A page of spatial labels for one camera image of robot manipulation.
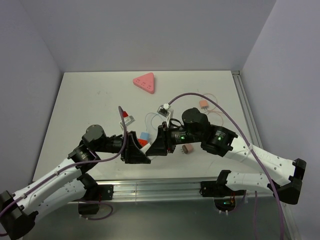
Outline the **white charger plug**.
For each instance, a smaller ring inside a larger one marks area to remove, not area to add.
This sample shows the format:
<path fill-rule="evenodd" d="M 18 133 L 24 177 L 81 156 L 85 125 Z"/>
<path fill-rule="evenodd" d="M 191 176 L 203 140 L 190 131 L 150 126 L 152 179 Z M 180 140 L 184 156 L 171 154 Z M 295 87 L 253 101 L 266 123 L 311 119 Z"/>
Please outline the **white charger plug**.
<path fill-rule="evenodd" d="M 147 143 L 147 144 L 146 144 L 145 146 L 143 146 L 140 150 L 141 150 L 143 153 L 146 153 L 150 147 L 151 147 L 151 144 L 150 144 L 150 143 Z"/>

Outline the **red cube socket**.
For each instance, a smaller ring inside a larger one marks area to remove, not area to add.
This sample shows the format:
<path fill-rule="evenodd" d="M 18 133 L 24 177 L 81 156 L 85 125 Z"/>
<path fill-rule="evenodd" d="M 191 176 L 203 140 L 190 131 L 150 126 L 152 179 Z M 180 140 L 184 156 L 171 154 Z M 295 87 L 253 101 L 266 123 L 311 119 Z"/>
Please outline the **red cube socket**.
<path fill-rule="evenodd" d="M 148 142 L 148 140 L 146 140 L 146 139 L 139 138 L 139 139 L 138 139 L 138 143 L 139 143 L 142 147 L 144 147 L 144 146 L 146 146 L 149 142 Z"/>

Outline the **light blue charger plug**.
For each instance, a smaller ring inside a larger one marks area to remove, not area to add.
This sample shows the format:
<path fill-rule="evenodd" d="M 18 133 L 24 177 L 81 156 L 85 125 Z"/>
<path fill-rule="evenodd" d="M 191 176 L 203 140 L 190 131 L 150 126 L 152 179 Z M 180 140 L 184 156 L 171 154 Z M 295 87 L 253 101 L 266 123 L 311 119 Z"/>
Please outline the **light blue charger plug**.
<path fill-rule="evenodd" d="M 140 138 L 141 140 L 148 141 L 149 138 L 150 138 L 150 134 L 149 134 L 148 132 L 141 132 L 139 138 Z"/>

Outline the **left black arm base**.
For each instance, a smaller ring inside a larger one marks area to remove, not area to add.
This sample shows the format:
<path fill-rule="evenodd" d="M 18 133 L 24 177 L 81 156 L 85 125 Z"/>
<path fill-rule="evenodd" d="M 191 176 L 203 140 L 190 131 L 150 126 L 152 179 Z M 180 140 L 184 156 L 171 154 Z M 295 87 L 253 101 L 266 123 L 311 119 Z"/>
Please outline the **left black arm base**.
<path fill-rule="evenodd" d="M 84 196 L 80 198 L 84 201 L 102 202 L 110 201 L 113 198 L 114 186 L 112 184 L 98 184 L 97 186 L 88 189 Z M 85 203 L 78 204 L 78 213 L 82 216 L 93 216 L 100 210 L 98 203 Z"/>

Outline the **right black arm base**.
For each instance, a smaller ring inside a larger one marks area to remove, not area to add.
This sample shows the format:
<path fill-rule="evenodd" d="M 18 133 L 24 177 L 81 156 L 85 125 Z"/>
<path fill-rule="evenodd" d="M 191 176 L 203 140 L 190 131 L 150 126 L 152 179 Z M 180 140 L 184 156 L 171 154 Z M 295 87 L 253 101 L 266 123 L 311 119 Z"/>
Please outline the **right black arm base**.
<path fill-rule="evenodd" d="M 237 196 L 246 195 L 245 190 L 231 190 L 217 181 L 201 181 L 199 194 L 204 198 L 214 198 L 214 205 L 219 211 L 232 211 L 236 208 Z"/>

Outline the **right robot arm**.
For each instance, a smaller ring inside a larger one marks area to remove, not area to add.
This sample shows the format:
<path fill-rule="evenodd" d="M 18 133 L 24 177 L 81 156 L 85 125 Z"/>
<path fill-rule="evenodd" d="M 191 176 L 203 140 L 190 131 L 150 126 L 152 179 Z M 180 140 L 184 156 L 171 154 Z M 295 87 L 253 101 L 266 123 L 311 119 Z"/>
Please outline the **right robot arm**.
<path fill-rule="evenodd" d="M 297 158 L 290 160 L 276 156 L 247 143 L 235 132 L 209 122 L 207 115 L 197 108 L 182 114 L 181 126 L 163 122 L 157 137 L 145 154 L 167 156 L 177 145 L 200 143 L 205 152 L 237 161 L 257 170 L 257 173 L 240 173 L 222 170 L 217 179 L 202 181 L 203 197 L 240 196 L 245 191 L 271 193 L 280 202 L 296 205 L 299 201 L 307 163 Z"/>

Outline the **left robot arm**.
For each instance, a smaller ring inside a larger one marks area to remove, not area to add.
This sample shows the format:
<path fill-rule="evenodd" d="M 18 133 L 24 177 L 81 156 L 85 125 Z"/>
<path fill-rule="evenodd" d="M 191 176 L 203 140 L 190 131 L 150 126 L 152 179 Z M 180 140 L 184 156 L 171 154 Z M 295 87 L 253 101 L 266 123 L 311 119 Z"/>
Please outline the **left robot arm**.
<path fill-rule="evenodd" d="M 35 226 L 36 220 L 75 200 L 100 199 L 97 182 L 88 174 L 100 161 L 98 152 L 114 153 L 126 164 L 150 164 L 136 133 L 106 136 L 100 125 L 91 125 L 79 145 L 55 169 L 25 188 L 0 195 L 3 236 L 18 240 Z"/>

